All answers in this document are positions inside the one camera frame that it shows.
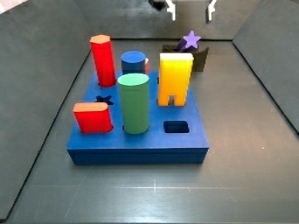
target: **blue cylinder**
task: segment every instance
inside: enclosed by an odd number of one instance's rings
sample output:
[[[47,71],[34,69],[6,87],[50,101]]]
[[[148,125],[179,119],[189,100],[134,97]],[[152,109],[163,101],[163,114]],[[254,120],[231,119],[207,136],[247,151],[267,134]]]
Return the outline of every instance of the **blue cylinder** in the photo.
[[[139,51],[124,52],[120,56],[123,74],[146,73],[146,55]]]

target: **red cylinder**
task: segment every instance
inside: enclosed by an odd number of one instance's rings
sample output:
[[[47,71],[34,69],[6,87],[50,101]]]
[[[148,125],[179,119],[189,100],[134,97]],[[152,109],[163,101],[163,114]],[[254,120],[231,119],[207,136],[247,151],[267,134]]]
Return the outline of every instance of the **red cylinder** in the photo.
[[[82,133],[108,133],[114,129],[108,105],[104,102],[76,103],[72,112]]]
[[[98,35],[91,38],[91,51],[98,71],[98,84],[110,88],[116,85],[115,61],[110,36]]]

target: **yellow arch block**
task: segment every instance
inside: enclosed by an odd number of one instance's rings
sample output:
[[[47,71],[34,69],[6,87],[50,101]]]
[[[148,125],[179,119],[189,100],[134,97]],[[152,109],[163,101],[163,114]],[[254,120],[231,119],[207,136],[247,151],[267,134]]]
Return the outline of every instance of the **yellow arch block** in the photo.
[[[191,53],[160,53],[158,105],[185,106],[193,73]]]

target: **hole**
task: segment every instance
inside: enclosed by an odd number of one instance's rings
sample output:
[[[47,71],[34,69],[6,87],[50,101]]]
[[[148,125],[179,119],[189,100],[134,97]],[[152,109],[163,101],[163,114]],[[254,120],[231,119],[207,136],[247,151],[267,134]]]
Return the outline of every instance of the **hole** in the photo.
[[[190,133],[189,123],[186,121],[163,122],[164,133]]]
[[[115,103],[111,101],[112,95],[108,95],[103,97],[102,95],[96,96],[96,101],[95,102],[106,102],[107,105],[114,105]]]

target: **blue base block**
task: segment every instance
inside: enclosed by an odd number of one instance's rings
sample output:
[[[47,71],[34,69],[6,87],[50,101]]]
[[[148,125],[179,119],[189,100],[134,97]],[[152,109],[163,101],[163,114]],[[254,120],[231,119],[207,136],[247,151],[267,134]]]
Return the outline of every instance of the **blue base block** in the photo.
[[[84,102],[94,102],[98,95],[103,97],[112,95],[111,101],[115,104],[110,106],[110,113],[114,129],[106,134],[82,134],[79,125],[75,124],[68,143],[68,153],[75,165],[191,164],[203,162],[210,144],[193,90],[189,90],[185,107],[175,107],[174,105],[159,107],[156,104],[158,76],[158,72],[150,73],[148,131],[140,135],[131,135],[123,131],[118,86],[100,87],[98,76],[94,73]]]

